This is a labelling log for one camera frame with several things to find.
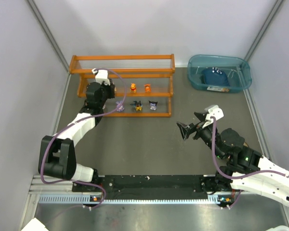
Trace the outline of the yellow bear toy figure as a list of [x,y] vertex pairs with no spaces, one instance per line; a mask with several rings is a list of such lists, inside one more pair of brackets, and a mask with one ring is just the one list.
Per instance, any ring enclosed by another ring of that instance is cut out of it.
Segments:
[[137,92],[137,87],[136,87],[135,83],[131,83],[130,92],[132,92],[132,93],[136,93]]

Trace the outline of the purple bunny toy figure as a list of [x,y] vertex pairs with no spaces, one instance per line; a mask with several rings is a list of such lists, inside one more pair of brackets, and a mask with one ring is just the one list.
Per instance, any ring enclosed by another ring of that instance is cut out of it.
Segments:
[[122,101],[116,102],[116,111],[123,112],[125,110],[124,104]]

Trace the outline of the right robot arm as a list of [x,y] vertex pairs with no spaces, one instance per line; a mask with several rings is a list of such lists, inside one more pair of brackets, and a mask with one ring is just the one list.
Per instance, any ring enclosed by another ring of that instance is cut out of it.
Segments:
[[181,136],[201,139],[211,150],[216,173],[212,180],[203,180],[207,193],[242,191],[270,198],[289,207],[289,171],[279,167],[260,152],[248,147],[235,130],[217,130],[217,121],[224,114],[219,106],[194,113],[197,124],[177,122]]

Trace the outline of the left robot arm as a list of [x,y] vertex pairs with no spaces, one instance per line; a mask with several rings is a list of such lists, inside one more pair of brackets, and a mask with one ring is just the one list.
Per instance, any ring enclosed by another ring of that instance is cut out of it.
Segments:
[[86,87],[86,99],[75,119],[62,133],[41,140],[38,172],[60,180],[92,182],[95,170],[76,161],[75,147],[85,134],[96,127],[104,115],[103,106],[115,97],[112,80],[92,82]]

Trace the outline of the orange tiger toy figure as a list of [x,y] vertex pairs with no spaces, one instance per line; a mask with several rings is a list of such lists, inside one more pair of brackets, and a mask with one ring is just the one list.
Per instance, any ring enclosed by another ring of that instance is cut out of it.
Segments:
[[144,85],[144,90],[146,93],[150,93],[151,92],[151,85],[150,84],[145,84]]

